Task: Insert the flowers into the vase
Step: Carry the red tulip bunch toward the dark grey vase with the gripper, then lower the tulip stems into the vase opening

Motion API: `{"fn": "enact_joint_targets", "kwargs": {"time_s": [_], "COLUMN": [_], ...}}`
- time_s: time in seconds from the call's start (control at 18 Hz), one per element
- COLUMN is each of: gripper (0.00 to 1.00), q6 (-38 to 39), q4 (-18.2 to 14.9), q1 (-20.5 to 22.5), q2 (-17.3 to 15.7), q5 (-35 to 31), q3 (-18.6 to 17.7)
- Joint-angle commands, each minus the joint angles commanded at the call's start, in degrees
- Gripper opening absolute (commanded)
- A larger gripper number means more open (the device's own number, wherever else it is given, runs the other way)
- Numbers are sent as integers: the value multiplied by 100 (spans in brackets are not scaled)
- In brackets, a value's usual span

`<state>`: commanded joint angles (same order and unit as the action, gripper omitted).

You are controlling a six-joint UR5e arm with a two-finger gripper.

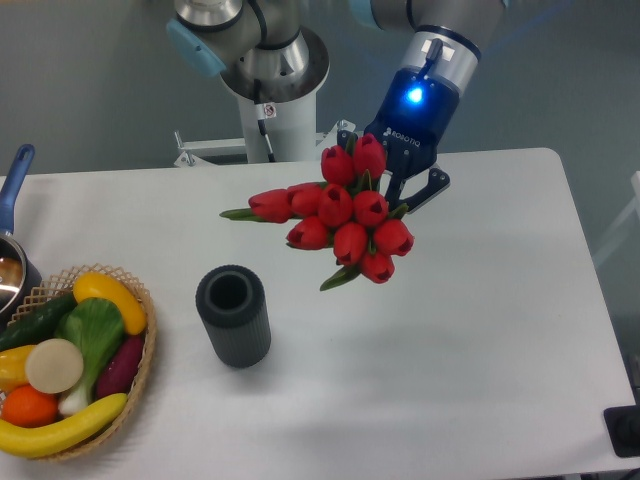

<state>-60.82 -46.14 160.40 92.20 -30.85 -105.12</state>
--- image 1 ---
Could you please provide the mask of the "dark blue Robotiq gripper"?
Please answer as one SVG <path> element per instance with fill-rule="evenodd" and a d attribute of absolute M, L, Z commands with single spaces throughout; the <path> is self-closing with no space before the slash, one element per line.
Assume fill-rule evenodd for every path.
<path fill-rule="evenodd" d="M 377 114 L 365 128 L 387 144 L 386 170 L 404 179 L 390 177 L 385 194 L 389 211 L 405 207 L 413 214 L 450 186 L 450 176 L 432 165 L 458 104 L 459 94 L 449 85 L 411 69 L 396 72 Z M 356 124 L 341 119 L 336 127 L 336 143 L 346 150 L 350 141 L 358 139 Z M 405 180 L 423 171 L 424 187 L 402 199 Z"/>

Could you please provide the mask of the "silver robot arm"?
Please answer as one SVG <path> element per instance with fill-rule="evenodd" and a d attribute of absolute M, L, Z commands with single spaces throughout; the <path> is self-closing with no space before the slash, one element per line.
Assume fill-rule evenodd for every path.
<path fill-rule="evenodd" d="M 185 62 L 236 97 L 251 163 L 307 160 L 327 49 L 295 1 L 178 1 L 166 32 Z M 392 207 L 417 210 L 449 186 L 438 144 L 507 9 L 504 1 L 354 1 L 353 16 L 412 39 L 366 130 L 386 149 Z"/>

